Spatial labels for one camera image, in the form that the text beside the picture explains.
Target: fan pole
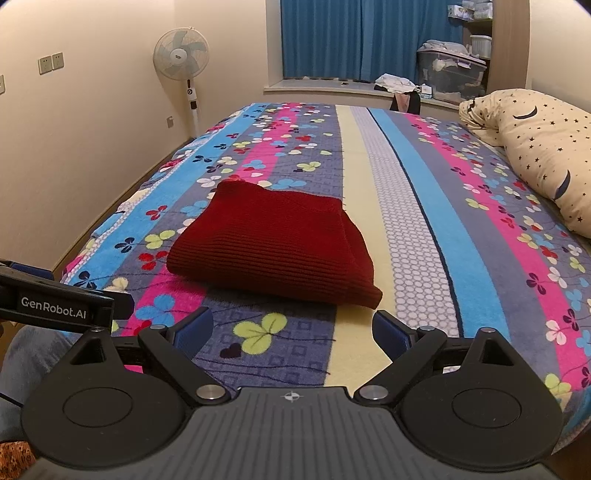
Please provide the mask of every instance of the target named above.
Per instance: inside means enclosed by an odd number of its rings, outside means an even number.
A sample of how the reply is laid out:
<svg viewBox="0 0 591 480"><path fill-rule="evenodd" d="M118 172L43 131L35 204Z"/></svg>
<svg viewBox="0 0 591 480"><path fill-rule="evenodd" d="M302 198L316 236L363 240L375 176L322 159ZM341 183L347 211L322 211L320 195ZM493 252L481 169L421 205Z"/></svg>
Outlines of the fan pole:
<svg viewBox="0 0 591 480"><path fill-rule="evenodd" d="M197 121L197 92L195 91L195 84L192 79L187 80L187 99L189 100L191 118L193 120L193 125L189 130L191 136L197 138L199 136L199 123Z"/></svg>

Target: floral bedsheet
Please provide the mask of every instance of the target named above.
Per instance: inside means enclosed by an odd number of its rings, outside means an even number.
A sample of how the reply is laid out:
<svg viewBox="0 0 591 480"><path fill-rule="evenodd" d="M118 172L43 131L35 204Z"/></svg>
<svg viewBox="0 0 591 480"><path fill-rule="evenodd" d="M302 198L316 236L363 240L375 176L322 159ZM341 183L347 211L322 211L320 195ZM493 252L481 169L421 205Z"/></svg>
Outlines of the floral bedsheet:
<svg viewBox="0 0 591 480"><path fill-rule="evenodd" d="M113 323L113 335L210 307L214 334L194 362L231 391L353 389L383 368L369 323L351 321L371 318L366 309L206 287L167 271L171 245L224 179L343 199L374 260L381 308L452 336L497 328L563 409L561 446L586 427L586 244L499 153L454 122L303 103L255 103L224 119L176 152L68 266L68 284L133 295L136 311Z"/></svg>

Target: white dot pattern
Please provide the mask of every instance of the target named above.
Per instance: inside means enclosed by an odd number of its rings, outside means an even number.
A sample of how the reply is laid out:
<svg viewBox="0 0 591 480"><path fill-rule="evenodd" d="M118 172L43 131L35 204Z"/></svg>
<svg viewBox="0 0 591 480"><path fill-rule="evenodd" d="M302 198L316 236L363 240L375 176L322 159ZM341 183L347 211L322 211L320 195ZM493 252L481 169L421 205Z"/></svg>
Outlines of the white dot pattern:
<svg viewBox="0 0 591 480"><path fill-rule="evenodd" d="M458 336L449 281L396 153L366 108L351 107L374 175L390 250L397 317Z"/></svg>

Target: metal screw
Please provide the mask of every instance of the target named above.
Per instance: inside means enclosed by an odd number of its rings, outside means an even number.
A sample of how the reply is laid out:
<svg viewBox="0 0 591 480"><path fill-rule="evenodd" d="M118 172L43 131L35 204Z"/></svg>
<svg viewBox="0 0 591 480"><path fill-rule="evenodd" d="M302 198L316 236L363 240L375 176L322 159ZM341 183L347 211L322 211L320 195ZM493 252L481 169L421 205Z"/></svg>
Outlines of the metal screw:
<svg viewBox="0 0 591 480"><path fill-rule="evenodd" d="M388 390L381 385L365 385L359 389L359 395L366 400L382 400L388 396Z"/></svg>
<svg viewBox="0 0 591 480"><path fill-rule="evenodd" d="M221 385L202 385L197 389L197 396L204 400L218 400L226 394Z"/></svg>

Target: storage container lid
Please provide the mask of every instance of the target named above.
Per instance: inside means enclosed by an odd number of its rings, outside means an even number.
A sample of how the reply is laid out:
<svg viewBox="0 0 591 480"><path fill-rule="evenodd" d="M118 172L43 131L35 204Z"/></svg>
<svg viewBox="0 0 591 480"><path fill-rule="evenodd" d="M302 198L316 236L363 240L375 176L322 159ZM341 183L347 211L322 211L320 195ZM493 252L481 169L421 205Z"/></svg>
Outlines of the storage container lid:
<svg viewBox="0 0 591 480"><path fill-rule="evenodd" d="M453 57L459 60L471 61L472 63L477 63L478 65L486 67L486 62L484 60L477 59L476 57L472 57L470 55L459 55L457 53L452 53L448 50L436 50L435 48L430 48L425 50L417 50L417 53L440 53L442 55L447 55L448 57Z"/></svg>

